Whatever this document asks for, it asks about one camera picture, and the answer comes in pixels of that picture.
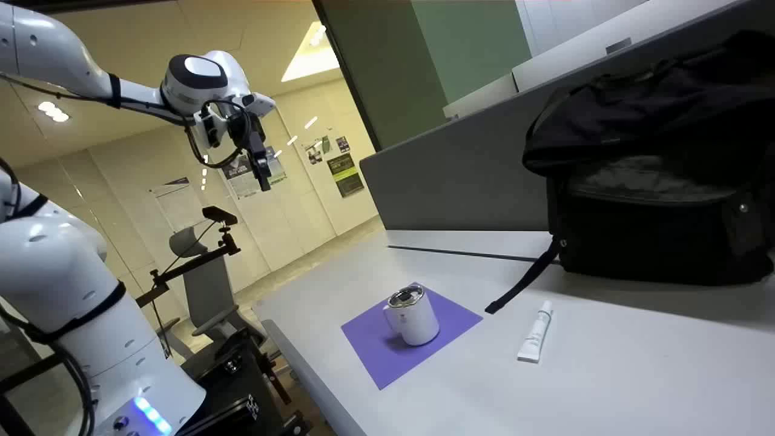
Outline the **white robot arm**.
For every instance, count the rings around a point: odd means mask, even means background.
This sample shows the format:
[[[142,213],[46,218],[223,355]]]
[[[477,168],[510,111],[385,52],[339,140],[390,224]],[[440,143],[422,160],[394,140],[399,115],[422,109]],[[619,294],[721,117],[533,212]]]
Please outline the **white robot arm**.
[[[0,74],[172,121],[195,153],[232,140],[255,178],[268,179],[262,119],[274,99],[255,93],[224,52],[178,54],[147,87],[101,71],[63,23],[3,4]],[[3,316],[50,346],[72,375],[77,436],[176,436],[205,403],[106,268],[103,239],[14,173],[3,174],[0,297]]]

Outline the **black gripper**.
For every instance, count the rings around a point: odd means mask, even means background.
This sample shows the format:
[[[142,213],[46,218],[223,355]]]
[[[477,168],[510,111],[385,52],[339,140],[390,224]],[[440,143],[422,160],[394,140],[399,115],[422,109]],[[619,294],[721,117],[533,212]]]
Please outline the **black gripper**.
[[[232,159],[246,153],[250,171],[262,192],[272,192],[272,171],[264,148],[259,119],[235,99],[209,99],[201,111],[201,127],[210,148],[217,148],[223,137],[235,143]]]

